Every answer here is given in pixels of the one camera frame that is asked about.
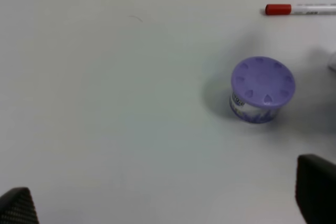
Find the left gripper black wrist-cam right finger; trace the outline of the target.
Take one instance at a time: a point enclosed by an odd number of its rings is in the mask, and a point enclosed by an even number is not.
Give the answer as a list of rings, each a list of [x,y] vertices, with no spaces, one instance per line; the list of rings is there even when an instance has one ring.
[[[295,198],[306,223],[335,223],[335,164],[313,154],[300,155]]]

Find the left gripper black wrist-cam left finger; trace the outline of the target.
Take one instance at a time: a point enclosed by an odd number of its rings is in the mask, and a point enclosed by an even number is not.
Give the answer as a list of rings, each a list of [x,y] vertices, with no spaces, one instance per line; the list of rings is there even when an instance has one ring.
[[[39,224],[29,188],[12,188],[1,196],[1,224]]]

